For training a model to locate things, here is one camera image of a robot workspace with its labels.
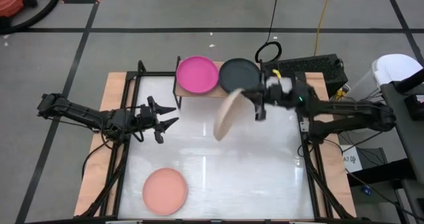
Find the white table surface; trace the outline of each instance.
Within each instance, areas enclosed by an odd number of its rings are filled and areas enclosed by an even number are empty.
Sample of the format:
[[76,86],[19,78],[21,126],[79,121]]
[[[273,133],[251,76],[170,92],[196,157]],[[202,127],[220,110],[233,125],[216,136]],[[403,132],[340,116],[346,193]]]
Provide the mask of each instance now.
[[[143,77],[137,105],[152,95],[159,105],[176,107],[173,82]],[[152,130],[143,143],[131,139],[119,219],[313,219],[295,111],[266,107],[267,120],[256,122],[246,102],[244,115],[218,142],[213,121],[222,101],[183,97],[180,111],[159,118],[180,118],[163,135],[164,144]],[[180,171],[189,191],[180,210],[157,216],[143,203],[142,187],[164,167]]]

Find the yellow cable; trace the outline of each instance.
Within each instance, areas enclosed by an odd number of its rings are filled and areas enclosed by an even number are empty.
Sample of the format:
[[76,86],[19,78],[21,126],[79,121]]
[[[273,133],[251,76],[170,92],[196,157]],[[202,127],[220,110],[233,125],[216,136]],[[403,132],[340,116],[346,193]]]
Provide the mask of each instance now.
[[313,51],[313,55],[316,56],[317,55],[317,50],[318,50],[318,40],[319,40],[319,31],[321,30],[321,23],[323,22],[323,18],[324,18],[324,14],[325,14],[325,9],[327,8],[327,4],[329,3],[329,0],[325,1],[324,4],[324,9],[323,12],[321,13],[321,18],[319,19],[319,24],[318,24],[318,29],[317,29],[317,36],[315,37],[315,49]]
[[278,79],[281,79],[281,74],[277,69],[273,69],[272,72],[274,72],[277,75]]

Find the black hose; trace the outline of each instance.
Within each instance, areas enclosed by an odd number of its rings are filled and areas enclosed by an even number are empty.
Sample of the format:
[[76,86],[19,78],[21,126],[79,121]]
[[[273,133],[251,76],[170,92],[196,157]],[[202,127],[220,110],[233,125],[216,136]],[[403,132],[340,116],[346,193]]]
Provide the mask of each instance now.
[[18,25],[11,26],[9,28],[0,29],[0,34],[13,34],[14,32],[20,32],[24,29],[31,27],[32,25],[35,25],[40,20],[42,20],[45,16],[47,16],[50,12],[52,12],[52,10],[55,8],[58,2],[59,0],[50,0],[47,6],[45,6],[45,8],[41,10],[38,14],[36,14],[34,17]]
[[268,42],[268,41],[267,41],[267,42],[265,42],[265,44],[264,44],[264,45],[262,45],[262,46],[258,49],[258,51],[256,51],[256,54],[254,55],[254,60],[255,60],[256,62],[258,62],[258,63],[259,63],[259,53],[262,51],[262,49],[264,49],[265,47],[267,47],[267,46],[269,46],[269,45],[275,45],[275,46],[277,46],[277,48],[278,48],[277,56],[275,56],[273,59],[269,60],[269,62],[276,62],[276,61],[278,61],[278,59],[280,59],[281,53],[283,52],[282,47],[281,47],[281,44],[280,44],[279,42],[277,42],[277,41],[272,41],[272,42]]

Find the pink bowl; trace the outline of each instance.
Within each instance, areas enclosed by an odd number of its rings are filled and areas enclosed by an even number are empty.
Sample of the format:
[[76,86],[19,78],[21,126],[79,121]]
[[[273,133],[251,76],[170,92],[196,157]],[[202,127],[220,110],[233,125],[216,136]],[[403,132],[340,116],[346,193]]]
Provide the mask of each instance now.
[[177,82],[187,91],[202,94],[218,84],[218,68],[204,56],[186,58],[177,68]]

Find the black box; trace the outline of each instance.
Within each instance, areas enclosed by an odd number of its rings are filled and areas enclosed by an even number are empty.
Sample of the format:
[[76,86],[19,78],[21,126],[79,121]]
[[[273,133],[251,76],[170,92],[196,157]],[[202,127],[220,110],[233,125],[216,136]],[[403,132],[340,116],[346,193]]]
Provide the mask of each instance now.
[[292,76],[294,72],[321,72],[324,75],[329,97],[336,94],[348,81],[343,62],[337,58],[336,54],[265,62],[262,65],[265,70],[277,69],[282,76]]
[[404,101],[411,118],[414,121],[424,121],[424,94],[411,94]]

